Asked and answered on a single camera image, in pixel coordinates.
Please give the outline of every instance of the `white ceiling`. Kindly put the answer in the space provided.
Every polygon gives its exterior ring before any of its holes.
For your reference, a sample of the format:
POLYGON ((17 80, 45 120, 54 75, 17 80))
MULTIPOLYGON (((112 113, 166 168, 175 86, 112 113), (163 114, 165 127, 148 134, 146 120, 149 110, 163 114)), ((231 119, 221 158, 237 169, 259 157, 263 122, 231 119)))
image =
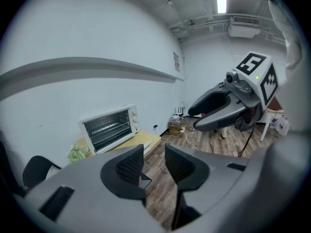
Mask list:
MULTIPOLYGON (((138 0, 158 17, 180 41, 209 33, 223 32, 230 15, 217 16, 216 0, 138 0)), ((227 0, 227 14, 248 14, 272 19, 267 0, 227 0)), ((282 37, 274 22, 260 19, 261 27, 282 37)))

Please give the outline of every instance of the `wooden tabletop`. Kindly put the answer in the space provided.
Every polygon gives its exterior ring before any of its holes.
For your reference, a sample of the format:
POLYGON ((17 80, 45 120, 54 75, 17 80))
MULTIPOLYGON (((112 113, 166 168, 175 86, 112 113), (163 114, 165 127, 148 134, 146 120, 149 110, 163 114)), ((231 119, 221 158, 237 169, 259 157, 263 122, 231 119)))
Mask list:
MULTIPOLYGON (((143 130, 140 130, 138 133, 135 134, 134 137, 128 139, 127 141, 121 143, 120 145, 112 148, 109 151, 113 151, 113 150, 117 150, 117 149, 121 149, 121 148, 125 148, 125 147, 130 147, 130 146, 135 146, 135 145, 139 145, 139 144, 145 144, 150 140, 152 140, 151 150, 145 155, 145 156, 147 156, 161 142, 161 137, 158 135, 151 134, 149 132, 143 131, 143 130)), ((84 138, 77 140, 75 142, 75 145, 77 147, 82 147, 82 148, 88 147, 84 138)))

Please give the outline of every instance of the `chair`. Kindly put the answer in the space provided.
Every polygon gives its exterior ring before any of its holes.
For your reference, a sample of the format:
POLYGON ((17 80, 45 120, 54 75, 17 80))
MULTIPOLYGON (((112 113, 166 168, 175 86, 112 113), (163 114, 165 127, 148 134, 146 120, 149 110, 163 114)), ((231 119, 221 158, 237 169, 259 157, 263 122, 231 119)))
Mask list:
POLYGON ((0 174, 12 193, 18 194, 21 197, 26 195, 27 191, 20 187, 15 179, 2 142, 0 142, 0 174))
POLYGON ((61 169, 43 156, 36 155, 32 157, 23 171, 23 182, 26 188, 31 190, 37 184, 44 181, 52 166, 61 169))

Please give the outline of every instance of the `white toaster oven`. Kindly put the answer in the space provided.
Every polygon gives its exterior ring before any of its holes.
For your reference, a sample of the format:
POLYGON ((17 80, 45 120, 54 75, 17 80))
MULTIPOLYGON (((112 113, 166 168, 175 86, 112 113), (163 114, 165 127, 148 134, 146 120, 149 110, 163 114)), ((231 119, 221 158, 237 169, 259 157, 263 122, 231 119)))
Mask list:
POLYGON ((133 104, 84 117, 79 121, 79 126, 94 154, 112 149, 140 130, 136 106, 133 104))

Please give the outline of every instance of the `wood plank flooring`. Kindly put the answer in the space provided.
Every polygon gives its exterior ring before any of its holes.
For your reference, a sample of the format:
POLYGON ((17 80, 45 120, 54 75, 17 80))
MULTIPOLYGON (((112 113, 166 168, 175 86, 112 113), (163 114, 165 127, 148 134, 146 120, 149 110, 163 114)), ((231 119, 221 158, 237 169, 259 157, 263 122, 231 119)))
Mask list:
MULTIPOLYGON (((187 118, 187 126, 192 127, 195 120, 196 119, 187 118)), ((255 128, 253 136, 242 155, 243 157, 251 157, 256 149, 271 145, 279 137, 277 132, 269 128, 264 141, 260 142, 263 128, 263 125, 255 128)), ((227 137, 224 140, 221 139, 219 133, 214 132, 186 131, 186 134, 188 140, 200 151, 212 153, 212 148, 209 145, 210 141, 214 153, 236 157, 244 147, 250 132, 240 132, 234 126, 230 126, 228 128, 227 137)), ((163 138, 170 139, 171 144, 194 149, 194 147, 186 141, 184 134, 180 137, 166 135, 163 136, 163 138)), ((146 156, 142 172, 153 180, 146 188, 146 209, 164 229, 169 230, 173 220, 177 186, 165 166, 164 146, 165 143, 161 142, 146 156)))

